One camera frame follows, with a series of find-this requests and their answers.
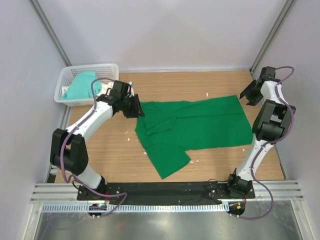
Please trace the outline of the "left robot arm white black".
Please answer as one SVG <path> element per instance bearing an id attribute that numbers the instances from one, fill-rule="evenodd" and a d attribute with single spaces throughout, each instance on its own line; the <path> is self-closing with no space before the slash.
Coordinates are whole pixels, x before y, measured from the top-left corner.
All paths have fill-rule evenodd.
<path id="1" fill-rule="evenodd" d="M 118 112 L 122 112 L 126 118 L 145 115 L 131 82 L 113 79 L 108 81 L 106 93 L 93 96 L 92 108 L 68 128 L 57 128 L 51 140 L 51 165 L 61 170 L 66 183 L 71 180 L 78 182 L 95 200 L 109 195 L 105 179 L 89 165 L 87 141 L 104 122 Z"/>

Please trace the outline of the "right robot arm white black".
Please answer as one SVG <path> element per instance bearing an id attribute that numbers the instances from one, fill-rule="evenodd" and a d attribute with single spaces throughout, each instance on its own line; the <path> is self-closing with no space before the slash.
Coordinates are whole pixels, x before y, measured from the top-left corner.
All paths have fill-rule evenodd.
<path id="1" fill-rule="evenodd" d="M 253 192 L 255 173 L 267 152 L 284 140 L 294 124 L 296 107 L 290 105 L 282 93 L 282 83 L 293 73 L 291 66 L 261 69 L 258 79 L 254 79 L 239 95 L 245 97 L 247 105 L 263 105 L 253 123 L 253 140 L 242 164 L 229 175 L 225 192 L 229 198 L 244 198 Z"/>

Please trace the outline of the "green t shirt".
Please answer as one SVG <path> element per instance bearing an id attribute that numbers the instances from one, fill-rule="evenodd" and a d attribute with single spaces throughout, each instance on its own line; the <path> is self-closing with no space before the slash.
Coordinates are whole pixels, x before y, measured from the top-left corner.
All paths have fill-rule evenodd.
<path id="1" fill-rule="evenodd" d="M 251 125 L 237 96 L 143 102 L 136 135 L 161 179 L 184 168 L 187 151 L 249 145 Z"/>

